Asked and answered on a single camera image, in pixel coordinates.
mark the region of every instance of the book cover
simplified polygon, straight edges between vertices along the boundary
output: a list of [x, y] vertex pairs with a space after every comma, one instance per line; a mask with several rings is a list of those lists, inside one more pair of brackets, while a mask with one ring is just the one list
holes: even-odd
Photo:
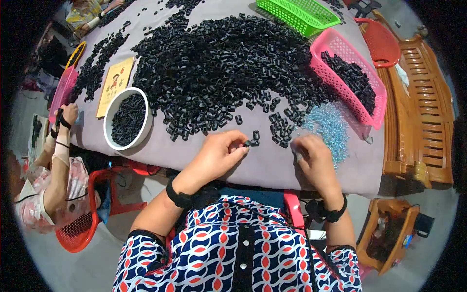
[[128, 58], [123, 62], [112, 65], [107, 72], [107, 77], [100, 94], [99, 107], [96, 118], [101, 118], [106, 114], [107, 108], [113, 98], [128, 85], [134, 58]]

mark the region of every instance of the gray tablecloth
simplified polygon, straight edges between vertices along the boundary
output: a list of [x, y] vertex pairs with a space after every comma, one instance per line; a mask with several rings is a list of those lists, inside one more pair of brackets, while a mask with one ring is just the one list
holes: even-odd
[[[255, 9], [256, 3], [254, 0], [206, 0], [205, 3], [196, 6], [191, 15], [188, 16], [190, 20], [189, 27], [201, 23], [204, 19], [222, 19], [231, 15], [238, 16], [240, 12], [246, 15], [260, 16], [255, 12]], [[360, 54], [371, 63], [370, 53], [358, 25], [353, 21], [351, 14], [346, 9], [342, 11], [345, 14], [347, 24], [337, 25], [333, 28], [349, 40]], [[164, 21], [176, 12], [178, 12], [178, 8], [167, 9], [165, 2], [161, 4], [157, 4], [155, 0], [138, 0], [134, 2], [113, 22], [103, 28], [95, 29], [86, 37], [87, 49], [78, 63], [78, 68], [90, 56], [95, 43], [105, 38], [108, 33], [117, 32], [125, 21], [130, 20], [131, 25], [125, 30], [125, 33], [128, 32], [130, 36], [118, 52], [110, 58], [110, 62], [106, 65], [107, 72], [109, 66], [136, 55], [130, 49], [144, 38], [143, 27], [152, 26], [154, 28], [163, 25]], [[133, 82], [135, 67], [128, 86], [131, 86]], [[190, 136], [186, 142], [182, 139], [172, 142], [165, 131], [166, 126], [162, 124], [163, 114], [160, 111], [154, 119], [151, 132], [142, 144], [123, 152], [112, 150], [107, 145], [103, 135], [103, 119], [96, 119], [101, 90], [102, 88], [96, 91], [94, 101], [84, 103], [84, 94], [78, 98], [77, 104], [80, 110], [84, 111], [84, 114], [81, 125], [75, 127], [72, 131], [71, 141], [73, 144], [108, 155], [120, 155], [146, 164], [170, 167], [177, 170], [183, 169], [197, 154], [205, 139], [204, 135], [198, 133]], [[276, 111], [282, 113], [286, 105], [287, 102], [283, 100]], [[301, 172], [293, 164], [293, 154], [290, 147], [283, 149], [271, 140], [268, 115], [262, 112], [261, 107], [255, 107], [253, 111], [246, 107], [240, 107], [235, 114], [241, 114], [243, 124], [238, 126], [235, 121], [232, 121], [222, 130], [238, 128], [249, 137], [252, 136], [253, 130], [259, 130], [261, 145], [250, 150], [241, 164], [226, 176], [227, 181], [278, 189], [308, 189], [309, 186], [304, 183]], [[352, 126], [348, 130], [350, 139], [347, 144], [350, 156], [340, 165], [337, 171], [338, 178], [344, 192], [356, 193], [371, 198], [378, 193], [381, 181], [384, 131], [383, 128], [379, 131], [371, 129], [370, 135], [373, 137], [373, 144], [369, 145], [361, 138], [362, 132], [369, 131], [369, 128], [363, 127], [356, 122], [351, 114], [348, 114], [346, 119]], [[304, 134], [304, 130], [299, 129], [293, 135], [296, 136], [297, 133]]]

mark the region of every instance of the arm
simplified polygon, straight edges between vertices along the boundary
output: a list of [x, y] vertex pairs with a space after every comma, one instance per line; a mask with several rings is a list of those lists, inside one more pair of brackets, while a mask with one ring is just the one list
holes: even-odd
[[[65, 121], [73, 125], [78, 117], [78, 106], [63, 105], [63, 117]], [[70, 130], [61, 126], [58, 130], [57, 142], [70, 145]], [[57, 144], [52, 156], [51, 181], [45, 189], [44, 208], [47, 214], [55, 221], [55, 213], [66, 204], [68, 175], [70, 171], [70, 150], [64, 145]]]
[[[193, 195], [202, 186], [223, 176], [233, 168], [249, 148], [243, 147], [248, 138], [238, 130], [208, 135], [201, 151], [173, 180], [176, 193]], [[147, 230], [162, 242], [172, 230], [183, 209], [175, 206], [164, 189], [136, 217], [131, 231]]]
[[[104, 9], [104, 11], [101, 12], [100, 16], [104, 17], [104, 15], [106, 15], [109, 11], [123, 4], [123, 2], [124, 2], [123, 0], [115, 0], [114, 2], [109, 4], [109, 6], [106, 9]], [[78, 29], [80, 37], [85, 36], [91, 29], [95, 28], [99, 24], [99, 22], [100, 22], [100, 18], [96, 17], [90, 22], [83, 24], [83, 26], [81, 26], [81, 28]]]
[[[52, 130], [56, 131], [57, 128], [55, 125], [52, 125]], [[52, 138], [51, 132], [47, 135], [44, 144], [44, 150], [40, 154], [40, 156], [34, 161], [33, 165], [36, 166], [43, 166], [47, 168], [49, 163], [52, 161], [52, 156], [54, 155], [55, 151], [55, 139]]]
[[41, 38], [39, 39], [39, 42], [37, 43], [37, 46], [35, 48], [35, 53], [38, 53], [39, 47], [42, 45], [42, 42], [44, 41], [45, 36], [47, 35], [47, 32], [49, 31], [50, 27], [52, 27], [52, 22], [49, 22], [47, 27], [45, 28], [44, 33], [42, 34]]
[[[315, 135], [296, 138], [293, 144], [304, 153], [304, 157], [297, 154], [298, 164], [309, 182], [320, 193], [325, 202], [325, 208], [329, 211], [341, 210], [344, 205], [344, 198], [336, 178], [333, 157], [329, 148]], [[341, 245], [350, 245], [355, 248], [354, 227], [347, 210], [339, 218], [339, 221], [335, 223], [326, 222], [325, 228], [327, 251]]]

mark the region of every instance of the yellow tray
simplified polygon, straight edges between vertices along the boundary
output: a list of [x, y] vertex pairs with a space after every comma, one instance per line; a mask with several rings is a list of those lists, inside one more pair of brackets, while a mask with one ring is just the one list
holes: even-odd
[[[81, 58], [81, 55], [83, 54], [83, 52], [85, 51], [85, 48], [86, 48], [86, 41], [82, 42], [79, 44], [79, 46], [76, 47], [75, 51], [73, 52], [73, 54], [71, 54], [70, 56], [70, 59], [68, 59], [68, 63], [66, 64], [66, 67], [65, 69], [67, 69], [68, 67], [70, 66], [76, 66], [76, 64], [78, 63], [79, 59]], [[75, 62], [73, 64], [70, 64], [70, 62], [73, 60], [73, 58], [75, 57], [75, 55], [78, 55], [78, 57], [76, 58]]]

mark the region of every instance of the white towel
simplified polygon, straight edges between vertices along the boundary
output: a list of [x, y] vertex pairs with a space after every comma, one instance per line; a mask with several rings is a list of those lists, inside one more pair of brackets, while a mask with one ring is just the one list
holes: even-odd
[[399, 75], [399, 78], [402, 80], [402, 83], [404, 83], [406, 87], [409, 87], [409, 77], [399, 64], [396, 64], [396, 71]]

